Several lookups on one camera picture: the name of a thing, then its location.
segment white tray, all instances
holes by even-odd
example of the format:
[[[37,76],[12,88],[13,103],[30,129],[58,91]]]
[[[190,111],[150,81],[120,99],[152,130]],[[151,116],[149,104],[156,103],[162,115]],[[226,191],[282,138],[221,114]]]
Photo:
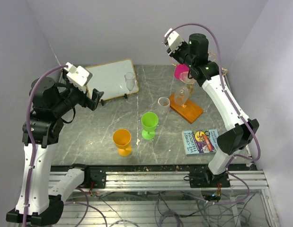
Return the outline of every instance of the white tray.
[[[91,98],[91,92],[95,88],[98,91],[104,91],[103,100],[122,97],[124,94],[130,94],[125,84],[124,75],[132,72],[135,75],[136,83],[133,87],[132,94],[139,91],[137,77],[133,68],[131,59],[115,61],[103,65],[87,67],[87,70],[93,74],[88,83],[88,96]]]

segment wooden board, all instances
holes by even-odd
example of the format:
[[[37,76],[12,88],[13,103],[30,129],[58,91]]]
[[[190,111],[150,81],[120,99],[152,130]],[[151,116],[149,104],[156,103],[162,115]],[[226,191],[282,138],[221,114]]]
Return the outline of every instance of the wooden board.
[[[179,106],[174,101],[175,93],[169,97],[170,107],[181,115],[189,123],[193,123],[202,113],[203,109],[197,106],[192,100],[188,99],[185,103],[186,107]]]
[[[130,59],[90,66],[87,67],[87,70],[93,74],[92,79],[88,83],[88,96],[91,98],[91,91],[95,88],[98,91],[104,91],[104,95],[102,96],[104,101],[122,97],[124,94],[129,95],[130,92],[126,87],[124,75],[127,72],[132,72],[136,77],[133,62]],[[136,77],[132,94],[139,91],[137,81]]]

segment orange cup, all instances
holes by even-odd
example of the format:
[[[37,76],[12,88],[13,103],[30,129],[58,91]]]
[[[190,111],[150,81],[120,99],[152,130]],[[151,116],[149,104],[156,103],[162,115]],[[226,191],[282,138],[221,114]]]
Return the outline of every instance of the orange cup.
[[[113,141],[118,148],[119,155],[128,156],[132,152],[131,146],[132,136],[126,129],[118,129],[113,134]]]

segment book cover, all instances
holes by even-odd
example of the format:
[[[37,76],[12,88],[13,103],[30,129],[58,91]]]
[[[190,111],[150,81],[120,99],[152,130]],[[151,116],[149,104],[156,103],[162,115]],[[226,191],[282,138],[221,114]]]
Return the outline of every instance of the book cover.
[[[214,153],[218,149],[216,129],[183,131],[182,138],[186,155]]]

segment robotic arm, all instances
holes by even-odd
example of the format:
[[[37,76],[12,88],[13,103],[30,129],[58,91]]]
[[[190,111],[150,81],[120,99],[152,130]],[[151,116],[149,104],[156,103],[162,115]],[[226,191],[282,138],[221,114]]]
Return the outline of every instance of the robotic arm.
[[[248,124],[254,133],[259,128],[259,123],[256,119],[249,119],[242,111],[227,89],[224,78],[222,78],[225,87],[223,89],[218,65],[208,60],[208,39],[206,36],[203,34],[191,34],[187,43],[176,31],[170,33],[171,30],[165,34],[165,37],[167,37],[165,45],[169,46],[167,53],[180,64],[185,64],[189,67],[189,75],[197,81],[199,86],[213,100],[227,129],[226,133],[218,137],[219,149],[208,165],[210,178],[213,179],[217,175],[223,174],[233,155],[239,153],[241,149],[252,141],[252,135],[240,117],[248,119]],[[225,94],[225,90],[228,90],[228,95],[233,104]],[[234,105],[240,111],[239,116]]]
[[[75,67],[67,63],[66,84],[56,83],[52,78],[44,78],[33,97],[33,111],[30,113],[30,125],[36,142],[36,157],[34,165],[30,166],[32,157],[32,143],[28,136],[27,126],[23,125],[25,169],[22,181],[22,189],[16,207],[7,213],[8,222],[22,222],[27,209],[27,221],[34,226],[46,226],[55,224],[63,212],[63,204],[75,188],[79,185],[87,187],[90,184],[89,167],[74,164],[70,167],[65,177],[52,189],[48,189],[49,175],[53,153],[56,149],[59,134],[64,123],[62,117],[71,109],[74,111],[77,104],[94,111],[104,92],[96,89],[92,92],[92,98],[87,97],[87,84],[92,74],[85,68]],[[30,179],[28,171],[33,168]],[[25,205],[26,187],[30,185],[28,201]]]

